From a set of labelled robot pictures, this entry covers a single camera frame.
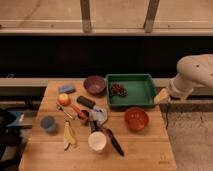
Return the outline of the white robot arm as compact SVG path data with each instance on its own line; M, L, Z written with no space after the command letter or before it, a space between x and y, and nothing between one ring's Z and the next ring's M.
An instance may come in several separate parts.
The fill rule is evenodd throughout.
M177 98L184 101L194 91L196 85L213 89L213 54L188 55L176 65L177 74L171 78L167 87L154 97L154 103Z

